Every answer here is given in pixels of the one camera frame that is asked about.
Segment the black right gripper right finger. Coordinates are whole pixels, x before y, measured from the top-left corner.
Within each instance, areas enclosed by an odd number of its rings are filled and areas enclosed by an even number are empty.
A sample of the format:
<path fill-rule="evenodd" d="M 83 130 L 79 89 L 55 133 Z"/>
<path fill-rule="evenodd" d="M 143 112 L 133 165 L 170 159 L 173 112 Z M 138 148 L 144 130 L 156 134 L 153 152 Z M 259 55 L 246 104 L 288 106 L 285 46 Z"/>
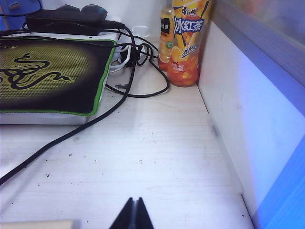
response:
<path fill-rule="evenodd" d="M 142 197 L 136 201 L 135 205 L 135 219 L 134 219 L 135 229 L 154 229 L 150 216 L 148 214 L 147 208 Z"/>

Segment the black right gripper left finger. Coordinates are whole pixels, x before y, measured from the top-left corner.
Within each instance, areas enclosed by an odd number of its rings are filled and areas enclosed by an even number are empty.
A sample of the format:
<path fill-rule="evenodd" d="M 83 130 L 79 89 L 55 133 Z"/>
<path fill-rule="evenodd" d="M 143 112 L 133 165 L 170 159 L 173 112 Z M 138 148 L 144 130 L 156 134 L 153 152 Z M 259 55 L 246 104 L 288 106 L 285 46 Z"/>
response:
<path fill-rule="evenodd" d="M 128 229 L 132 221 L 133 198 L 129 198 L 109 229 Z"/>

